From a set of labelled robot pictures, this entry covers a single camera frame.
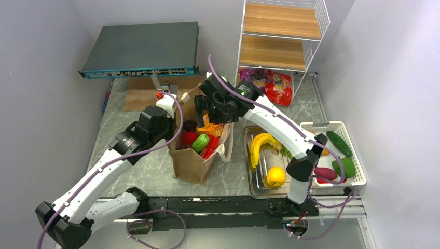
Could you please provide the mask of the orange snack bag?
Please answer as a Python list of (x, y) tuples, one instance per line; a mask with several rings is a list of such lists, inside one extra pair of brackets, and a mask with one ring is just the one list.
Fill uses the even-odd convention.
[(210, 123), (208, 114), (203, 116), (203, 126), (196, 127), (196, 131), (199, 134), (212, 135), (214, 137), (220, 137), (223, 133), (224, 124)]

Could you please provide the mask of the red apple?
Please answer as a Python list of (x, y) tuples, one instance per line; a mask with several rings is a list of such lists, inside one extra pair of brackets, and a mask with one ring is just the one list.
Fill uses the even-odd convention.
[(191, 146), (193, 142), (198, 138), (198, 134), (195, 131), (187, 131), (181, 136), (181, 145)]

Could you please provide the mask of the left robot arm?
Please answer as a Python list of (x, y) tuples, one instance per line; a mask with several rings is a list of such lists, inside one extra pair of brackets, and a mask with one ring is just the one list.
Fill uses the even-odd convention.
[(173, 141), (176, 107), (148, 106), (138, 121), (116, 135), (95, 166), (53, 203), (43, 201), (35, 210), (43, 233), (62, 248), (81, 248), (91, 235), (121, 217), (141, 218), (150, 210), (150, 197), (137, 187), (105, 203), (95, 202), (120, 175), (155, 150), (162, 139)]

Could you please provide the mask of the green leafy vegetable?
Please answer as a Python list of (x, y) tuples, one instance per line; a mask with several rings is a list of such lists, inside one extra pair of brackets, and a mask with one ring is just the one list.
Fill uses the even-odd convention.
[(209, 141), (210, 139), (207, 134), (201, 134), (192, 143), (191, 147), (195, 152), (200, 153), (207, 147)]

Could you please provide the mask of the green cucumber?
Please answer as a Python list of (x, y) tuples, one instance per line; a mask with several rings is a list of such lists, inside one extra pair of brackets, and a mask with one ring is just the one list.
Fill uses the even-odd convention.
[(333, 131), (327, 131), (326, 135), (329, 141), (346, 157), (352, 157), (353, 153), (350, 146), (345, 142), (345, 140)]

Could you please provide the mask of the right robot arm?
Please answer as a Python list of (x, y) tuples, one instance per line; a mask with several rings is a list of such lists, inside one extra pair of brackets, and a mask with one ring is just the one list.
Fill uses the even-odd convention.
[(194, 98), (198, 125), (203, 125), (205, 113), (209, 122), (216, 125), (244, 118), (263, 128), (287, 148), (293, 159), (286, 167), (291, 177), (286, 209), (292, 215), (304, 211), (312, 171), (328, 139), (301, 128), (250, 82), (242, 81), (233, 87), (207, 73), (199, 88), (203, 94)]

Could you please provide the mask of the brown burlap grocery bag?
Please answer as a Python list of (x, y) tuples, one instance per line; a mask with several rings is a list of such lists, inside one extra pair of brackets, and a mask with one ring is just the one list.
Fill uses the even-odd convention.
[[(181, 120), (196, 120), (194, 97), (202, 95), (199, 86), (200, 85), (197, 84), (192, 89), (178, 91), (178, 98), (183, 114), (181, 115), (178, 109), (176, 109), (175, 121), (177, 126), (180, 125)], [(226, 124), (224, 126), (217, 147), (206, 159), (202, 158), (201, 155), (193, 149), (185, 148), (181, 144), (181, 138), (184, 133), (185, 131), (182, 130), (176, 140), (168, 145), (169, 155), (173, 164), (173, 177), (186, 182), (204, 185), (208, 178), (207, 173), (216, 155), (219, 155), (223, 162), (229, 162), (231, 159), (232, 149), (226, 150), (225, 146), (227, 143), (232, 144), (233, 124)]]

